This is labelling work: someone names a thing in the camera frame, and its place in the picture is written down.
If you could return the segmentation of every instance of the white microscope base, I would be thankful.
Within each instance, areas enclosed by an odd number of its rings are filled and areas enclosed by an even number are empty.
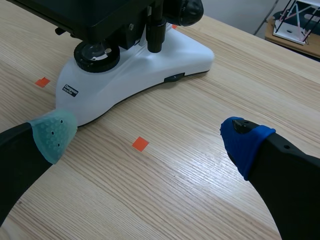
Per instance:
[[[170,29],[166,32],[161,52],[151,53],[147,45],[139,44],[129,50],[122,49],[120,62],[106,72],[86,72],[72,58],[58,78],[56,108],[75,114],[78,126],[82,126],[122,100],[166,82],[168,77],[209,71],[214,57],[206,46]]]

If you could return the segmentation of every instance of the black button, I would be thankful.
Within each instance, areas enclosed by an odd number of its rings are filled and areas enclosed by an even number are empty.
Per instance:
[[[179,73],[179,74],[165,78],[164,82],[165,83],[173,83],[173,82],[176,82],[176,81],[182,79],[184,76],[185,76],[185,73]]]

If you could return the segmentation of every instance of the focus knob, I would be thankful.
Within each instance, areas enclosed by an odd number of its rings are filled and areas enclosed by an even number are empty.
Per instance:
[[[190,26],[204,15],[204,6],[201,0],[164,0],[163,15],[171,24]]]

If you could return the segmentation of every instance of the translucent teal fingertip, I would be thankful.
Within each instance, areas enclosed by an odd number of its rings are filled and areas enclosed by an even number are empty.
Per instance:
[[[56,164],[76,135],[76,117],[71,112],[57,109],[29,123],[39,151],[49,163]]]

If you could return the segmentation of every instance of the microscope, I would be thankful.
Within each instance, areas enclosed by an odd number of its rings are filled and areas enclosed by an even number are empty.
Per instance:
[[[82,42],[56,85],[77,125],[153,86],[208,72],[214,53],[173,29],[198,22],[201,0],[9,0]]]

